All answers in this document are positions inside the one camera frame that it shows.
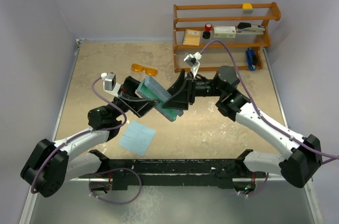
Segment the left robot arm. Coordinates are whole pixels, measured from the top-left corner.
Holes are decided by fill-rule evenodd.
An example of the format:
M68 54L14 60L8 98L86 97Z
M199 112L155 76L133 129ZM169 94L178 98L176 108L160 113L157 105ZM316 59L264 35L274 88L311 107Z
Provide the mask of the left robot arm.
M45 198L52 196L65 181L73 179L71 173L76 170L78 160L85 168L80 175L107 175L109 164L102 157L88 153L80 158L80 154L116 137L127 122L128 111L143 117L159 104L155 98L129 93L127 87L116 82L114 73L102 73L95 80L96 83L99 81L102 81L104 91L113 95L113 100L107 100L93 89L93 93L106 105L88 112L86 129L62 140L52 142L43 139L37 143L20 173L21 178L30 184L31 193L39 193Z

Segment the light blue cleaning cloth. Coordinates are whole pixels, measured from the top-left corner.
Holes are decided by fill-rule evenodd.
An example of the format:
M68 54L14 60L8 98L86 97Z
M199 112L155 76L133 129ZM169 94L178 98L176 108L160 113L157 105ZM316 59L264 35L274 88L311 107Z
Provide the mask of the light blue cleaning cloth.
M132 121L122 135L119 146L138 156L144 156L155 134L154 129Z

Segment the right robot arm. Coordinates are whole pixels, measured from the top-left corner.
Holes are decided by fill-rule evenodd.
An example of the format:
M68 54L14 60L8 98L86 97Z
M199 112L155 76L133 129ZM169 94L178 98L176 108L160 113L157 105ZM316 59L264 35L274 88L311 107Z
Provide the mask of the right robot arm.
M248 177L253 172L281 175L291 185L302 188L321 167L320 140L314 135L307 137L289 130L260 111L249 95L242 94L237 86L240 79L230 66L220 67L213 79L191 72L181 71L178 79L168 89L170 98L166 108L187 110L196 97L217 96L218 111L225 117L254 131L277 154L244 151L237 159L236 173Z

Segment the grey glasses case green lining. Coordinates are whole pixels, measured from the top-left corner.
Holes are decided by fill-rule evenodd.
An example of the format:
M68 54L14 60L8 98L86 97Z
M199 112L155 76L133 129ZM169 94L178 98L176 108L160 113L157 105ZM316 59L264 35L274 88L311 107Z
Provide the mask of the grey glasses case green lining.
M142 98L157 100L155 109L170 122L174 122L177 116L181 117L184 114L182 110L163 107L172 95L152 76L147 76L141 81L136 92Z

